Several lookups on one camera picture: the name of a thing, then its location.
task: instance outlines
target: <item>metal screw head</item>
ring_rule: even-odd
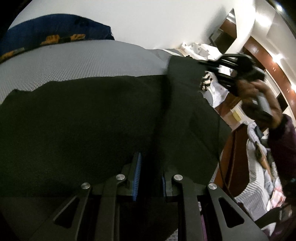
[[[174,176],[174,179],[177,181],[181,181],[183,179],[183,177],[182,177],[182,175],[177,174]]]
[[[215,189],[217,189],[217,185],[215,183],[210,183],[209,189],[215,190]]]
[[[126,177],[126,176],[123,175],[123,174],[118,174],[118,175],[116,176],[116,179],[120,181],[120,180],[125,179],[125,177]]]
[[[82,184],[81,184],[81,188],[82,188],[82,189],[88,189],[88,188],[90,188],[90,186],[91,186],[91,185],[90,185],[89,183],[82,183]]]

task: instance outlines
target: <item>black cable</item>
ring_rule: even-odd
[[[220,170],[220,174],[221,174],[221,177],[222,177],[223,184],[224,184],[224,186],[226,187],[227,192],[228,192],[230,198],[235,202],[236,205],[238,205],[238,203],[237,203],[237,201],[235,200],[234,196],[231,194],[228,185],[226,184],[225,178],[224,178],[223,173],[222,173],[222,170],[221,170],[221,162],[220,162],[220,155],[219,155],[219,137],[220,137],[219,132],[220,132],[220,121],[221,121],[220,118],[221,118],[221,117],[220,117],[220,115],[218,114],[217,159],[218,159],[218,164],[219,164],[219,170]]]

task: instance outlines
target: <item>white wall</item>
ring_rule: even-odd
[[[238,53],[250,38],[255,16],[255,0],[236,1],[234,12],[237,23],[237,38],[226,53]]]
[[[275,14],[266,37],[277,48],[278,52],[284,55],[280,65],[286,70],[289,68],[290,79],[296,83],[296,39],[278,13]]]
[[[234,7],[242,48],[254,23],[255,0],[33,0],[14,20],[52,13],[76,14],[111,26],[118,41],[147,49],[175,48],[182,42],[208,43],[208,37]]]

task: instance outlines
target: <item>purple sleeve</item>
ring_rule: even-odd
[[[268,145],[279,176],[296,178],[296,132],[291,117],[284,115],[280,126],[269,130]]]

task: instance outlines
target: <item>black device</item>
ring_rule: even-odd
[[[233,95],[238,96],[237,93],[237,80],[256,81],[265,79],[265,73],[263,70],[256,67],[252,58],[246,54],[225,54],[222,55],[217,61],[198,60],[199,64],[205,65],[207,71],[212,72],[218,79],[219,84],[225,87]],[[220,66],[226,66],[235,71],[234,76],[229,76],[219,72]],[[253,101],[257,106],[257,115],[260,119],[271,122],[272,113],[270,106],[263,93],[257,95],[256,100]]]

